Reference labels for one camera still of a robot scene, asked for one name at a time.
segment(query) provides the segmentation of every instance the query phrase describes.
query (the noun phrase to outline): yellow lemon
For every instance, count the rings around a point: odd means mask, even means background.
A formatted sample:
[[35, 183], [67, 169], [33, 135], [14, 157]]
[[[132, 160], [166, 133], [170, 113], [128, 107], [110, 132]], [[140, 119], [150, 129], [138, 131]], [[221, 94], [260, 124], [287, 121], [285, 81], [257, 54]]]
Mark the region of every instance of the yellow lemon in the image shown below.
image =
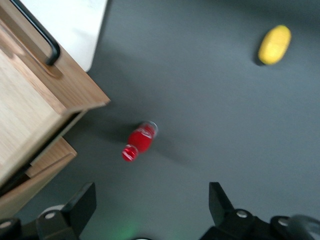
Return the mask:
[[264, 37], [258, 57], [264, 64], [279, 62], [285, 55], [291, 40], [291, 32], [285, 25], [271, 29]]

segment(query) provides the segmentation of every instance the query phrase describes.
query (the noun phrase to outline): wooden furniture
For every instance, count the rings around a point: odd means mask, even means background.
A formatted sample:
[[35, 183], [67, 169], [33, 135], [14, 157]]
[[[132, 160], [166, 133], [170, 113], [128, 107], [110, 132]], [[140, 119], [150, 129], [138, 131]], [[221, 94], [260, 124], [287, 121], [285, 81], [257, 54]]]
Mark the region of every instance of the wooden furniture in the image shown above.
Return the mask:
[[[58, 60], [47, 65], [48, 43], [9, 0], [0, 1], [0, 187], [32, 165], [28, 184], [0, 198], [0, 210], [3, 198], [33, 195], [66, 165], [66, 155], [75, 152], [61, 136], [89, 109], [109, 101], [60, 49]], [[30, 186], [32, 194], [26, 193]]]

